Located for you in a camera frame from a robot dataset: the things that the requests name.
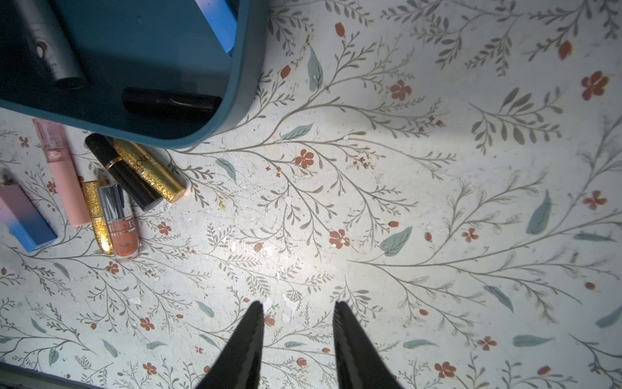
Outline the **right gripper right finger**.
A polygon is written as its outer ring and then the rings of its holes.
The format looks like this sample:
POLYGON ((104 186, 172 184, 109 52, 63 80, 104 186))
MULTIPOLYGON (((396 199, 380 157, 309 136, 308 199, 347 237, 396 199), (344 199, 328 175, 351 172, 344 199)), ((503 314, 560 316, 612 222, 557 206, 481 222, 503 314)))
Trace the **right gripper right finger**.
POLYGON ((345 301, 335 303, 333 332, 339 388, 401 388, 345 301))

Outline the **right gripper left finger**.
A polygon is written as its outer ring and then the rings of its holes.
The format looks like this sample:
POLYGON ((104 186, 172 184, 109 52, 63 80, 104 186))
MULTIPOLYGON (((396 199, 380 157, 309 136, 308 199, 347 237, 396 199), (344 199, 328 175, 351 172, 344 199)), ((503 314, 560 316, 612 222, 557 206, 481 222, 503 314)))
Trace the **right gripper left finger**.
POLYGON ((249 305, 210 372, 196 388, 258 388, 263 335, 263 306, 260 301, 254 301, 249 305))

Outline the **coral lip gloss silver cap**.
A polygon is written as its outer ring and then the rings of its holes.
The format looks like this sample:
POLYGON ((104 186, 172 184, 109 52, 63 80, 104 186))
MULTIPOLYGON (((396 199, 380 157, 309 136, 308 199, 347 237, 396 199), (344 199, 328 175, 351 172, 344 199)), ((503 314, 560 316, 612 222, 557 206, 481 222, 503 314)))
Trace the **coral lip gloss silver cap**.
POLYGON ((98 196, 105 217, 113 251, 120 261, 139 255, 139 235, 131 201, 120 185, 100 186, 98 196))

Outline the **gold glitter lipstick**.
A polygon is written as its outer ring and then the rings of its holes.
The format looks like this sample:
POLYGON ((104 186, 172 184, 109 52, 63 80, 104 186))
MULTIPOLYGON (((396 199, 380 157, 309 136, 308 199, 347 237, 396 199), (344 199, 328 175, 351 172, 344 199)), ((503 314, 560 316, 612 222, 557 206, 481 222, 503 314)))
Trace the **gold glitter lipstick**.
POLYGON ((95 234, 97 244, 100 250, 106 255, 113 255, 113 245, 107 228, 107 223, 104 217, 103 208, 99 198, 98 189, 101 186, 106 186, 105 180, 96 180, 90 182, 84 182, 82 189, 84 198, 86 200, 88 212, 92 222, 92 229, 95 234))

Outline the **black lipstick tube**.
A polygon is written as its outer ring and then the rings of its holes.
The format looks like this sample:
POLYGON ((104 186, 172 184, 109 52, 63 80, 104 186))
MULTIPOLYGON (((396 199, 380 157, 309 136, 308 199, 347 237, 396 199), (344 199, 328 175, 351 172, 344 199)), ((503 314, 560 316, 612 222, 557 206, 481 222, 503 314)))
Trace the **black lipstick tube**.
POLYGON ((209 120, 220 107, 221 97, 146 88, 125 88, 121 102, 130 113, 156 117, 209 120))

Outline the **pink blue gradient lipstick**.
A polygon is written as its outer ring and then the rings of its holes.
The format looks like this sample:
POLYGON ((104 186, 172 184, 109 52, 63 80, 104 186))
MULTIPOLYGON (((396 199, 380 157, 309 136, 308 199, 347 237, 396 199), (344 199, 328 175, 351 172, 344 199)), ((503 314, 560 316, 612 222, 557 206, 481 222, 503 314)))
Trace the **pink blue gradient lipstick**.
POLYGON ((1 222, 27 253, 47 247, 58 238, 18 185, 1 186, 1 222))

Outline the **pink lip gloss tube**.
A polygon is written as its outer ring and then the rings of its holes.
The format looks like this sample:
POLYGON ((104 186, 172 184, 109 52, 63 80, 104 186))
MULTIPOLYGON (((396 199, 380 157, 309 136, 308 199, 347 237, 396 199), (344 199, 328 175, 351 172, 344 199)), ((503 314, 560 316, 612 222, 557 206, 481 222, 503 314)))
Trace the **pink lip gloss tube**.
POLYGON ((40 118, 34 118, 32 122, 70 226, 88 225, 91 222, 90 214, 64 126, 40 118))

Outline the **teal storage box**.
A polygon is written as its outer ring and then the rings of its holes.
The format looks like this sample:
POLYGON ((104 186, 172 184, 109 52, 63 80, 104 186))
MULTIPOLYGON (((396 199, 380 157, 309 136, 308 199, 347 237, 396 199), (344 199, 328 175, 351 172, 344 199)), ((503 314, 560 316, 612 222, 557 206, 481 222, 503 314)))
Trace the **teal storage box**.
POLYGON ((162 148, 195 145, 241 121, 267 46, 269 4, 232 1, 236 38, 225 53, 194 1, 52 1, 86 84, 55 85, 16 3, 1 4, 1 106, 34 118, 162 148), (131 113, 126 88, 218 97, 208 120, 131 113))

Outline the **silver lipstick tube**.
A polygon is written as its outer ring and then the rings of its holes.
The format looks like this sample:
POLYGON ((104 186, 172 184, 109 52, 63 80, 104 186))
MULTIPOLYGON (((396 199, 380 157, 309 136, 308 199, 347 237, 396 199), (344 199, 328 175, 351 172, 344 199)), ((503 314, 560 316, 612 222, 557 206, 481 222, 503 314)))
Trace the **silver lipstick tube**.
POLYGON ((50 74, 57 88, 76 90, 86 85, 86 77, 49 1, 13 2, 29 33, 29 49, 50 74))

